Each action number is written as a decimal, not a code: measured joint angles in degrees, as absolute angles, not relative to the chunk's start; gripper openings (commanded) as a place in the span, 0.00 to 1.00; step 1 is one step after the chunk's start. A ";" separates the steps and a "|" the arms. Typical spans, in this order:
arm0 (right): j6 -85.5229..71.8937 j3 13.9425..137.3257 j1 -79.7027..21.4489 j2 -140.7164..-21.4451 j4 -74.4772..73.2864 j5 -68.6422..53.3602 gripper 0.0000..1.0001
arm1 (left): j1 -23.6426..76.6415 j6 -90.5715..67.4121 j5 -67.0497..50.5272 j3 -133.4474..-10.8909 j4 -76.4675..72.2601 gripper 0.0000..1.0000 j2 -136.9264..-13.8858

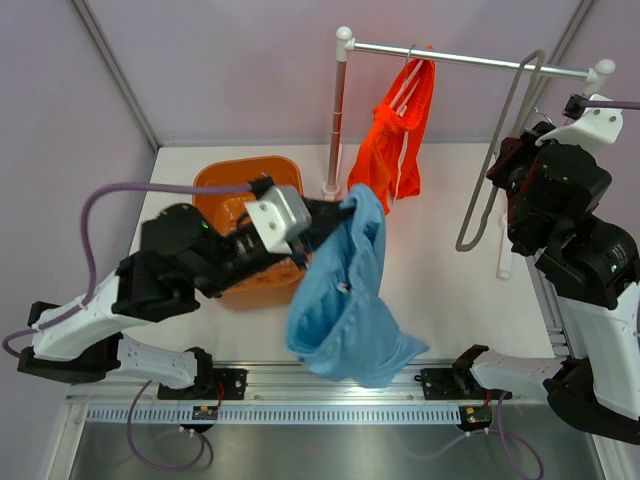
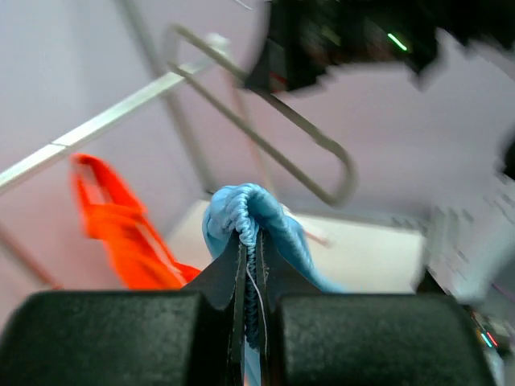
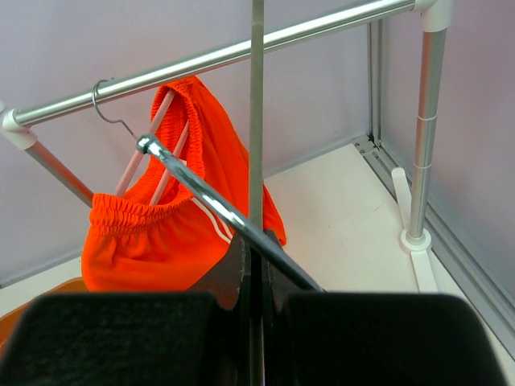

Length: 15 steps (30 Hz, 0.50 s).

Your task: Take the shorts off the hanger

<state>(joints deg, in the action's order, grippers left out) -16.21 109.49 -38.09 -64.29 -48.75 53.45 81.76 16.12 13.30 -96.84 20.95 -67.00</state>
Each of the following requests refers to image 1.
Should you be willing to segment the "light blue shorts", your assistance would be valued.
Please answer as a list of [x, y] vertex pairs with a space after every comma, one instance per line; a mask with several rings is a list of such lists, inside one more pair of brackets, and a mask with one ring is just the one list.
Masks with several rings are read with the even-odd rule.
[[290, 304], [285, 346], [322, 378], [385, 388], [428, 347], [400, 329], [380, 297], [383, 205], [368, 186], [358, 184], [341, 206], [353, 214], [313, 254]]

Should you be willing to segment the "grey hanger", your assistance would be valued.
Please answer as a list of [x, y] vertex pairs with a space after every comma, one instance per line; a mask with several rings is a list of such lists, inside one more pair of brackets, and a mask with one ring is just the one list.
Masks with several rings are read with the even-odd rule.
[[528, 56], [526, 56], [518, 65], [517, 69], [516, 69], [516, 73], [513, 77], [512, 83], [509, 87], [506, 99], [504, 101], [504, 104], [502, 106], [501, 112], [500, 112], [500, 116], [499, 119], [497, 121], [496, 127], [494, 129], [489, 147], [486, 151], [481, 169], [479, 171], [473, 192], [471, 194], [471, 198], [469, 200], [469, 204], [467, 207], [467, 210], [465, 212], [459, 233], [457, 235], [456, 238], [456, 242], [455, 242], [455, 250], [457, 252], [460, 253], [466, 253], [469, 251], [472, 251], [481, 241], [484, 232], [486, 230], [487, 224], [488, 224], [488, 220], [489, 220], [489, 216], [493, 210], [496, 198], [497, 198], [497, 194], [498, 194], [498, 188], [496, 186], [492, 186], [491, 190], [489, 192], [488, 198], [487, 198], [487, 202], [485, 204], [485, 207], [481, 213], [480, 219], [479, 219], [479, 223], [478, 223], [478, 228], [476, 230], [476, 233], [474, 234], [473, 238], [471, 240], [469, 240], [468, 242], [465, 241], [465, 236], [468, 232], [472, 217], [474, 215], [474, 212], [476, 210], [476, 206], [480, 197], [480, 193], [482, 190], [482, 186], [483, 186], [483, 182], [486, 180], [486, 175], [488, 173], [489, 167], [490, 167], [490, 162], [492, 160], [492, 158], [494, 157], [494, 154], [498, 152], [497, 147], [499, 144], [499, 137], [500, 134], [503, 130], [503, 127], [505, 125], [506, 122], [506, 118], [507, 118], [507, 114], [509, 113], [510, 107], [513, 103], [516, 91], [519, 87], [519, 84], [521, 82], [521, 78], [524, 74], [525, 71], [525, 67], [529, 66], [530, 64], [533, 65], [533, 71], [531, 73], [531, 76], [529, 78], [529, 82], [527, 85], [527, 88], [525, 90], [522, 102], [520, 104], [519, 110], [517, 112], [517, 116], [516, 119], [512, 125], [512, 128], [510, 130], [510, 136], [516, 136], [518, 135], [521, 130], [524, 128], [525, 122], [527, 120], [527, 118], [529, 117], [531, 111], [533, 110], [533, 99], [534, 99], [534, 93], [535, 90], [539, 84], [539, 80], [541, 77], [541, 70], [542, 70], [542, 66], [544, 64], [546, 60], [546, 53], [544, 50], [542, 49], [537, 49], [534, 52], [532, 52], [531, 54], [529, 54]]

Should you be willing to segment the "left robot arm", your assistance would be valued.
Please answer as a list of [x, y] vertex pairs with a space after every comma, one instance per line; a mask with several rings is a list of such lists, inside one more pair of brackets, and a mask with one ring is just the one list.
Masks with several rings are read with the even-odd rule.
[[229, 380], [200, 347], [184, 352], [151, 347], [125, 329], [158, 324], [196, 311], [198, 294], [219, 298], [227, 290], [286, 260], [300, 269], [309, 255], [353, 214], [336, 202], [306, 199], [310, 214], [288, 253], [271, 253], [259, 234], [262, 221], [247, 217], [220, 234], [193, 205], [172, 205], [142, 225], [140, 248], [123, 259], [89, 301], [32, 305], [38, 328], [19, 354], [19, 372], [65, 384], [126, 376], [157, 383], [162, 400], [219, 399]]

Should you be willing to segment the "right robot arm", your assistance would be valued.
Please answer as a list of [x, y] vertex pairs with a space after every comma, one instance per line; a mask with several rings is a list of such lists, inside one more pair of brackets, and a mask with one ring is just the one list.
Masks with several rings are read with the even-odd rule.
[[577, 430], [637, 444], [639, 251], [630, 234], [594, 213], [611, 175], [554, 133], [539, 122], [504, 139], [487, 178], [506, 194], [512, 251], [535, 258], [583, 354], [536, 360], [475, 345], [454, 362], [453, 385], [466, 397], [502, 391], [541, 400]]

